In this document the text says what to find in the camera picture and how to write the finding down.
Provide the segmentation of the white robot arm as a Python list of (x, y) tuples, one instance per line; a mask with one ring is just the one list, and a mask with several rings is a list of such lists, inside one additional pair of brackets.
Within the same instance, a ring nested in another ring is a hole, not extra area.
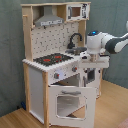
[(128, 22), (126, 28), (127, 33), (121, 37), (91, 31), (87, 35), (87, 50), (80, 54), (79, 66), (81, 68), (108, 68), (109, 57), (105, 56), (104, 52), (108, 51), (110, 54), (117, 54), (128, 45)]

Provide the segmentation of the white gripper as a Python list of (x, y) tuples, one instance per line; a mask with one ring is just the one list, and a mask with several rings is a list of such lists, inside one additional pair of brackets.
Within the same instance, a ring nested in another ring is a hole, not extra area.
[(89, 54), (85, 54), (80, 57), (79, 66), (81, 68), (108, 68), (109, 57), (98, 56), (97, 58), (92, 58)]

